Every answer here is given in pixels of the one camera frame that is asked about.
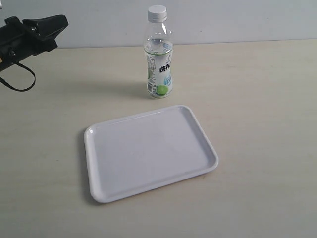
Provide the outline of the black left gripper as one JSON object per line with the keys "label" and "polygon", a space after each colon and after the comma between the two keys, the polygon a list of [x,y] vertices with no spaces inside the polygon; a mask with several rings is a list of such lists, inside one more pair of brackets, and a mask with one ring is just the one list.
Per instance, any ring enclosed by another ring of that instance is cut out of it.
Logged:
{"label": "black left gripper", "polygon": [[57,35],[69,25],[66,16],[61,14],[22,21],[12,16],[4,21],[5,26],[0,28],[1,71],[29,56],[57,48]]}

